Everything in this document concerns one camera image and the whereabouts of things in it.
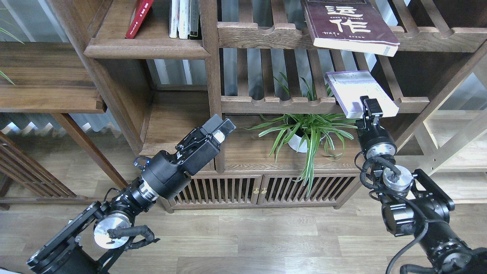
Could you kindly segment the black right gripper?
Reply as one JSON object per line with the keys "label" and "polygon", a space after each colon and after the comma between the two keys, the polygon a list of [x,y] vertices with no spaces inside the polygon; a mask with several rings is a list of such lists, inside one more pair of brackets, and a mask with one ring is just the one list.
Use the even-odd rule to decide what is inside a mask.
{"label": "black right gripper", "polygon": [[384,114],[378,100],[375,98],[371,99],[368,96],[360,96],[360,102],[362,103],[364,112],[361,133],[378,132],[380,129],[379,119]]}

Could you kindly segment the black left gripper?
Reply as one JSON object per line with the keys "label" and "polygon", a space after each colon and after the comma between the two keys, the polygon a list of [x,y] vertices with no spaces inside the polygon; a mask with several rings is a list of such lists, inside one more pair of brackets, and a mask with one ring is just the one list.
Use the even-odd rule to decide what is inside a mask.
{"label": "black left gripper", "polygon": [[229,119],[214,114],[202,127],[194,128],[175,148],[177,163],[190,175],[197,174],[220,152],[220,145],[236,129]]}

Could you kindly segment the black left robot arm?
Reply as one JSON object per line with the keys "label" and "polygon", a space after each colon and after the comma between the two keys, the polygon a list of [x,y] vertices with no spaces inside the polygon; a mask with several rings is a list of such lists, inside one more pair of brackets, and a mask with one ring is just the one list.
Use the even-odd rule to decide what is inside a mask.
{"label": "black left robot arm", "polygon": [[[135,218],[147,212],[157,198],[174,198],[220,152],[220,146],[236,129],[230,119],[212,116],[194,128],[175,148],[159,151],[145,164],[137,161],[141,175],[111,201],[96,201],[66,225],[27,261],[36,274],[106,274],[124,251],[156,243],[147,225],[135,226]],[[94,224],[94,240],[106,253],[94,260],[80,246],[80,233]]]}

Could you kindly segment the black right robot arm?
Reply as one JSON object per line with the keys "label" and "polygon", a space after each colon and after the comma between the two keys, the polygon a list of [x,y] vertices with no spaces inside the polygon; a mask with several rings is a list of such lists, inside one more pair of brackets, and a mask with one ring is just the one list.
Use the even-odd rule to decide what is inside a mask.
{"label": "black right robot arm", "polygon": [[390,273],[398,258],[415,244],[425,251],[431,267],[405,264],[401,274],[485,274],[486,248],[471,249],[449,225],[453,200],[421,169],[410,172],[395,161],[397,147],[380,126],[383,111],[377,99],[360,97],[363,118],[356,122],[365,162],[360,182],[370,197],[381,202],[386,229],[394,236],[413,235],[414,240],[390,261]]}

